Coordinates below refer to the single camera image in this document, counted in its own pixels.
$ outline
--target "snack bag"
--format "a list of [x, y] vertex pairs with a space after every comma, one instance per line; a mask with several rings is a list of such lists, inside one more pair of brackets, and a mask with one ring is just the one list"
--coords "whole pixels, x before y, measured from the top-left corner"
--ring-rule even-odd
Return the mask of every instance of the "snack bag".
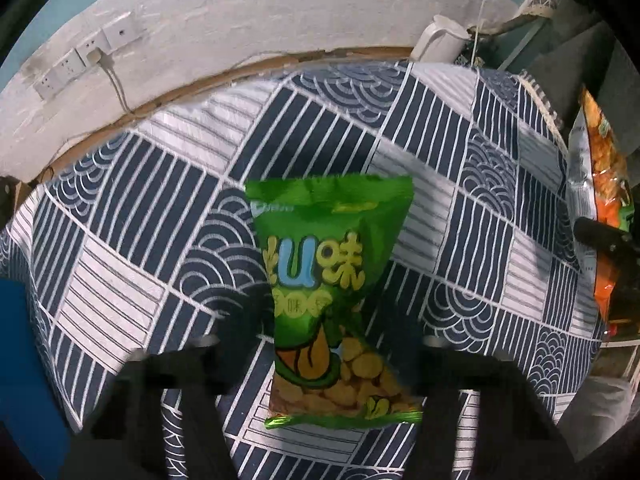
[[[569, 134], [567, 205], [572, 224], [580, 216], [629, 231], [634, 204], [625, 157], [616, 149], [613, 130], [589, 93], [580, 95], [580, 112]], [[582, 272], [593, 287], [600, 315], [606, 321], [617, 272], [604, 254], [575, 243]]]
[[265, 427], [370, 428], [420, 420], [364, 339], [359, 307], [413, 198], [409, 177], [350, 174], [248, 182], [271, 284], [275, 373]]

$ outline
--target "patterned tablecloth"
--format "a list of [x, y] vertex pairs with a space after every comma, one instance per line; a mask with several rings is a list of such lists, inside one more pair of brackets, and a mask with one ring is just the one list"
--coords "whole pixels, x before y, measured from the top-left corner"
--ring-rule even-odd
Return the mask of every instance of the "patterned tablecloth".
[[[266, 277], [248, 178], [410, 174], [415, 199], [383, 283], [425, 333], [504, 349], [558, 418], [603, 326], [580, 275], [566, 161], [527, 87], [507, 73], [366, 62], [316, 66], [157, 111], [40, 186], [0, 237], [24, 282], [50, 380], [79, 427], [130, 349], [177, 349]], [[367, 320], [373, 338], [383, 327]], [[399, 479], [415, 427], [267, 431], [270, 334], [218, 400], [242, 479]], [[478, 398], [463, 392], [456, 477]], [[186, 474], [180, 394], [164, 396], [168, 462]]]

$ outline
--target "white pitcher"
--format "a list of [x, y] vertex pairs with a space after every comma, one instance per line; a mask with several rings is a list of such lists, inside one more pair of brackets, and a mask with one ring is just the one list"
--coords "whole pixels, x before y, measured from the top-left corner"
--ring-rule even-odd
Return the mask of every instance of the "white pitcher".
[[436, 14], [433, 23], [424, 29], [415, 44], [410, 58], [431, 63], [453, 63], [470, 39], [469, 33], [458, 22]]

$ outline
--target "white brick wall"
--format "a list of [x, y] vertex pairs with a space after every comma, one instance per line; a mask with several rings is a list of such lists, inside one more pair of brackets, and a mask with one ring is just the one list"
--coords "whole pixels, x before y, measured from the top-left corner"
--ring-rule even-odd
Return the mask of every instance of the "white brick wall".
[[[94, 68], [50, 102], [33, 90], [70, 47], [133, 10], [144, 37], [114, 54], [131, 107], [223, 71], [263, 50], [315, 50], [376, 44], [411, 46], [434, 14], [467, 25], [480, 0], [99, 0], [65, 23], [0, 93], [0, 174], [31, 180], [67, 139], [122, 114], [106, 76]], [[517, 5], [488, 0], [485, 16], [506, 19]]]

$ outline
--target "wooden edge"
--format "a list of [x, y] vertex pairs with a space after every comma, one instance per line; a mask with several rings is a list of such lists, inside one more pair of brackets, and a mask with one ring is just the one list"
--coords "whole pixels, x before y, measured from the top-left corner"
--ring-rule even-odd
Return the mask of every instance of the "wooden edge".
[[315, 50], [312, 52], [297, 52], [288, 54], [286, 56], [270, 57], [256, 61], [254, 63], [239, 66], [238, 68], [231, 68], [224, 72], [206, 76], [202, 79], [198, 79], [193, 83], [186, 86], [182, 86], [175, 90], [171, 90], [161, 96], [152, 99], [149, 102], [139, 106], [133, 111], [132, 114], [125, 114], [117, 121], [108, 124], [95, 130], [88, 132], [86, 137], [80, 140], [77, 144], [66, 150], [65, 153], [60, 155], [56, 160], [50, 163], [44, 168], [40, 174], [31, 181], [30, 185], [35, 187], [37, 184], [41, 184], [50, 180], [58, 174], [60, 171], [69, 167], [75, 161], [79, 160], [86, 153], [91, 151], [92, 148], [102, 145], [111, 136], [121, 131], [125, 126], [131, 124], [137, 120], [144, 119], [155, 112], [158, 108], [161, 108], [169, 103], [176, 102], [178, 100], [192, 97], [200, 92], [203, 92], [210, 88], [229, 84], [234, 81], [238, 81], [244, 78], [258, 75], [262, 72], [268, 72], [278, 69], [283, 69], [287, 66], [298, 65], [310, 61], [327, 60], [327, 59], [406, 59], [411, 54], [412, 47], [410, 46], [366, 46], [366, 47], [353, 47], [353, 48], [338, 48], [331, 51]]

